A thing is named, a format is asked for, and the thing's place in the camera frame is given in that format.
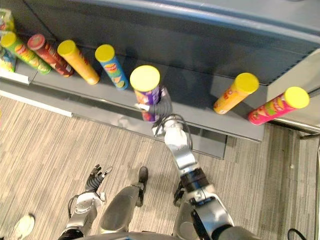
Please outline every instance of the wall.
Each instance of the wall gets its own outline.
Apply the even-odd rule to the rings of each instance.
[[[320,87],[320,49],[269,85],[267,99],[274,98],[291,86],[302,87],[307,92]],[[293,111],[285,118],[320,127],[320,95],[311,98],[306,108]]]

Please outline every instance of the yellow lid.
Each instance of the yellow lid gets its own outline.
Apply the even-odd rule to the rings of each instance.
[[[1,38],[1,45],[4,48],[8,48],[12,44],[14,44],[16,40],[17,40],[17,35],[14,32],[10,31]]]
[[[258,78],[249,72],[244,72],[236,76],[234,83],[238,91],[246,94],[252,94],[259,87]]]
[[[95,50],[95,58],[99,62],[108,62],[115,56],[115,49],[109,44],[103,44]]]
[[[69,56],[75,53],[77,50],[77,46],[74,41],[72,40],[65,40],[58,46],[58,54],[61,56]]]
[[[308,106],[310,101],[308,93],[298,86],[292,86],[285,90],[284,99],[287,104],[295,109],[302,109]]]
[[[130,76],[131,86],[140,92],[148,92],[156,88],[160,82],[158,69],[150,65],[138,66]]]

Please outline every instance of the shoe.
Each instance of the shoe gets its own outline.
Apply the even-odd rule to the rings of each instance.
[[[136,204],[137,207],[142,207],[142,205],[144,204],[144,194],[146,192],[148,176],[148,168],[146,168],[145,166],[141,167],[139,170],[139,183],[142,184],[142,187],[139,190],[139,199]]]
[[[22,240],[28,236],[35,226],[35,217],[31,214],[25,215],[15,224],[9,239]]]

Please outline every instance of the orange chip can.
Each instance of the orange chip can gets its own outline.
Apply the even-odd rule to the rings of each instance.
[[[217,114],[226,114],[235,105],[255,92],[259,87],[258,78],[248,72],[239,74],[230,87],[214,103],[213,110]]]
[[[82,55],[72,40],[65,40],[58,46],[58,54],[63,57],[74,70],[90,85],[99,82],[99,75]]]

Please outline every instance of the red lid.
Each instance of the red lid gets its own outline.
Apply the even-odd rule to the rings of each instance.
[[[45,37],[38,33],[30,37],[27,45],[31,50],[38,50],[45,44],[45,40]]]

